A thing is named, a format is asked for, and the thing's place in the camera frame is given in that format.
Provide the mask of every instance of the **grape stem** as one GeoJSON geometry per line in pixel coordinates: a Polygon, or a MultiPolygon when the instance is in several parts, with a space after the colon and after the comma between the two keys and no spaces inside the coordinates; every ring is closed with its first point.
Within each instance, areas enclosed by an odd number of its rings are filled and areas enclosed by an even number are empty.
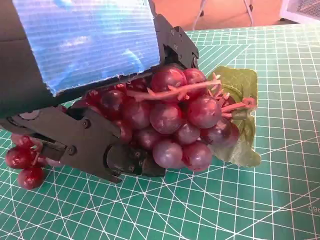
{"type": "Polygon", "coordinates": [[[242,102],[237,102],[235,104],[231,104],[229,106],[225,106],[223,108],[221,108],[221,112],[224,113],[230,113],[233,110],[236,109],[254,109],[257,107],[257,102],[254,98],[252,97],[245,97],[244,99],[242,99],[242,102]]]}
{"type": "Polygon", "coordinates": [[[204,81],[180,87],[168,86],[169,91],[154,92],[150,88],[147,88],[148,92],[127,90],[126,95],[135,98],[137,102],[143,100],[163,100],[174,96],[177,96],[177,99],[180,101],[183,99],[189,99],[188,92],[196,89],[212,87],[209,92],[218,92],[221,88],[221,81],[218,80],[220,75],[214,75],[213,77],[214,78],[211,81],[204,81]]]}

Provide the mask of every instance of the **cutting mat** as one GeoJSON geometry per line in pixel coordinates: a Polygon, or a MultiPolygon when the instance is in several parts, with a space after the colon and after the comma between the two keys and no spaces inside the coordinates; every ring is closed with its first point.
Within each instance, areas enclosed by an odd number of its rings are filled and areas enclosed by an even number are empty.
{"type": "MultiPolygon", "coordinates": [[[[2,240],[320,239],[320,25],[191,31],[199,68],[257,71],[255,150],[243,168],[123,176],[119,185],[70,167],[48,168],[26,191],[0,165],[2,240]]],[[[0,131],[0,158],[12,146],[0,131]]]]}

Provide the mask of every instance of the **artificial leaf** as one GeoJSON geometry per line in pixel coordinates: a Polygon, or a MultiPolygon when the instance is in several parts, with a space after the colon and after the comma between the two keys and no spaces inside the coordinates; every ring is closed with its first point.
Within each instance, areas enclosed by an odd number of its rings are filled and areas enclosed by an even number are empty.
{"type": "MultiPolygon", "coordinates": [[[[258,98],[257,73],[250,69],[234,69],[220,66],[214,70],[220,75],[223,92],[230,93],[230,96],[238,103],[243,98],[258,98]]],[[[209,145],[217,158],[224,162],[237,164],[242,167],[255,167],[261,163],[261,157],[252,150],[256,125],[255,118],[247,112],[245,120],[234,119],[232,122],[239,129],[239,139],[233,147],[221,145],[209,145]]]]}

